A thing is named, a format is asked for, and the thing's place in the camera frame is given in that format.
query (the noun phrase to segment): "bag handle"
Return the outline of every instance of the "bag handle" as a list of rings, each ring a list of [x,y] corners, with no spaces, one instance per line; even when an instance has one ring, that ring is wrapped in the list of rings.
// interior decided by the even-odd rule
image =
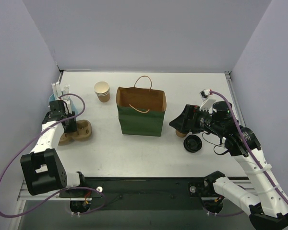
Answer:
[[[138,112],[141,113],[141,114],[147,114],[147,113],[150,111],[150,109],[148,109],[147,111],[143,112],[143,111],[141,111],[141,110],[138,110],[138,109],[134,108],[131,104],[129,104],[129,106],[130,106],[132,109],[134,109],[135,111],[138,111]]]
[[[148,77],[148,76],[146,76],[146,75],[140,76],[140,77],[138,78],[138,80],[139,80],[140,78],[143,78],[143,77],[146,77],[146,78],[149,79],[149,81],[150,81],[150,88],[149,88],[149,91],[150,91],[150,90],[152,89],[152,86],[153,86],[152,80],[150,79],[150,77]]]

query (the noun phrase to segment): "tabletop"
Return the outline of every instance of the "tabletop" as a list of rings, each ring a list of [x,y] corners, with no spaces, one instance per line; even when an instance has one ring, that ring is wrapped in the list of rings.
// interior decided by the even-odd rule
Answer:
[[[115,100],[117,88],[132,87],[142,75],[152,79],[152,89],[163,90],[166,94],[167,109],[161,137],[121,133]],[[110,86],[111,98],[106,103],[100,102],[94,92],[94,85],[99,81],[106,81]],[[168,125],[186,104],[201,105],[203,101],[199,92],[203,89],[219,92],[232,102],[224,74],[65,71],[61,86],[65,84],[70,85],[71,93],[84,99],[86,110],[78,120],[90,121],[93,130],[89,140],[74,141],[57,148],[65,170],[81,171],[86,177],[204,177],[216,170],[227,176],[246,176],[233,157],[229,154],[217,156],[213,145],[203,139],[200,151],[186,151],[184,139],[177,137],[175,129]],[[145,78],[137,83],[139,88],[149,86],[150,82]],[[77,98],[72,100],[81,111],[81,101]],[[219,143],[213,135],[206,135],[206,139]]]

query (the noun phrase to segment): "screw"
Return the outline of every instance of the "screw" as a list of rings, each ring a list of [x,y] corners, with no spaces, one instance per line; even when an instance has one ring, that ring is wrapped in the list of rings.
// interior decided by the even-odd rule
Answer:
[[[195,191],[196,191],[196,187],[195,186],[191,186],[190,187],[190,192],[195,193]]]
[[[101,193],[101,192],[102,192],[102,187],[101,187],[101,186],[98,186],[96,190]]]

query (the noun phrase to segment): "green paper bag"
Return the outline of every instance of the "green paper bag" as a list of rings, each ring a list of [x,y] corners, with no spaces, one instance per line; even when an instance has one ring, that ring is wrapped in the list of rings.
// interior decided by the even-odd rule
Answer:
[[[121,132],[130,135],[161,136],[163,119],[167,108],[165,93],[150,88],[119,87],[116,93],[116,104],[119,111]]]

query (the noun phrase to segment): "gray floor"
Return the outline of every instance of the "gray floor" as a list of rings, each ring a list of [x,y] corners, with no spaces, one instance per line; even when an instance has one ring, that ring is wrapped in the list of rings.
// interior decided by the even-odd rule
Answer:
[[[80,218],[71,217],[67,201],[49,201],[25,215],[20,230],[253,230],[246,214],[230,218],[207,216],[203,210],[194,211],[97,211]],[[36,205],[27,201],[26,208]],[[239,209],[225,201],[222,213]]]

